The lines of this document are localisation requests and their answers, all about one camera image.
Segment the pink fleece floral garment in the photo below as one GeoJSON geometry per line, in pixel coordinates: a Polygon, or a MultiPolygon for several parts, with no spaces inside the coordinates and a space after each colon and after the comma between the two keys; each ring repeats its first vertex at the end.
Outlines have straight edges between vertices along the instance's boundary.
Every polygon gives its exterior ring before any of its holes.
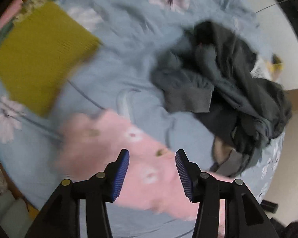
{"type": "Polygon", "coordinates": [[[199,205],[185,196],[173,151],[111,110],[93,118],[75,114],[63,124],[61,133],[56,166],[74,181],[103,171],[122,149],[129,152],[120,195],[108,208],[114,235],[191,233],[199,205]]]}

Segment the black sweatshirt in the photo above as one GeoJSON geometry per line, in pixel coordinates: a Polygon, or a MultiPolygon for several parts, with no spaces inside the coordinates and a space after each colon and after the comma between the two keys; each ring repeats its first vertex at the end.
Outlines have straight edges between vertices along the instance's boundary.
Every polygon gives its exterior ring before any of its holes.
{"type": "Polygon", "coordinates": [[[196,117],[215,136],[251,155],[281,135],[292,117],[281,85],[252,77],[257,55],[231,30],[213,23],[195,26],[187,69],[214,86],[208,113],[196,117]]]}

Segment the dark grey-green sweatshirt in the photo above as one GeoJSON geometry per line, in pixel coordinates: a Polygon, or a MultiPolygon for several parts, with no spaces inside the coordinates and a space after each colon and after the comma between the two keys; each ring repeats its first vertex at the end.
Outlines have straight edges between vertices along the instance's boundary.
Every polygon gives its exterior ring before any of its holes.
{"type": "MultiPolygon", "coordinates": [[[[152,73],[152,82],[163,91],[166,110],[170,113],[191,112],[196,115],[209,112],[214,86],[186,68],[192,52],[169,52],[152,73]]],[[[251,155],[242,154],[218,136],[215,139],[213,153],[217,172],[222,175],[237,176],[255,166],[261,157],[263,149],[251,155]]]]}

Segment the yellow and white small cloth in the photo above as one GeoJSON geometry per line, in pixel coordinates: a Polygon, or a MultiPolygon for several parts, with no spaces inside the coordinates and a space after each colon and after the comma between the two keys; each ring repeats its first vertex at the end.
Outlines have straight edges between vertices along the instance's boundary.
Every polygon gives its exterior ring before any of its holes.
{"type": "Polygon", "coordinates": [[[253,78],[261,78],[277,82],[282,73],[283,66],[283,61],[276,54],[273,54],[270,60],[264,60],[262,57],[257,55],[255,65],[250,74],[253,78]]]}

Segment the mustard yellow knit garment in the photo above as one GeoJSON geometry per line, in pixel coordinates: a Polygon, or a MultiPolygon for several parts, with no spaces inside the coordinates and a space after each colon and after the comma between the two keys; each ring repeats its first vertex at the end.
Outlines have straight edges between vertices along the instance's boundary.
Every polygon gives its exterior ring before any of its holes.
{"type": "Polygon", "coordinates": [[[100,40],[47,2],[17,23],[0,45],[0,79],[17,101],[45,117],[77,64],[100,40]]]}

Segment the blue-grey floral bed sheet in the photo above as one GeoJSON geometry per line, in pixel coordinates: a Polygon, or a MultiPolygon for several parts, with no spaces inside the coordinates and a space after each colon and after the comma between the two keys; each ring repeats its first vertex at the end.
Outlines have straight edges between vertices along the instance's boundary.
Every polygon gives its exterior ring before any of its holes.
{"type": "Polygon", "coordinates": [[[43,207],[61,181],[54,166],[62,142],[59,129],[75,113],[96,115],[110,108],[172,150],[208,169],[214,136],[191,113],[170,114],[151,71],[168,56],[185,29],[212,19],[239,35],[264,58],[272,55],[247,0],[194,0],[201,9],[171,12],[148,0],[57,0],[63,11],[87,12],[88,30],[100,38],[99,50],[61,85],[52,108],[39,116],[24,105],[21,128],[0,140],[0,161],[11,181],[36,208],[43,207]]]}

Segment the pink pillow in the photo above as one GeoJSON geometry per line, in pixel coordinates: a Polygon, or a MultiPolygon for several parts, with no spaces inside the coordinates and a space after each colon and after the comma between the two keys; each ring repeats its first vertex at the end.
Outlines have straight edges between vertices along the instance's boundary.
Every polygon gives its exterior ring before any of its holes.
{"type": "Polygon", "coordinates": [[[0,17],[0,30],[19,12],[23,4],[22,0],[13,0],[0,17]]]}

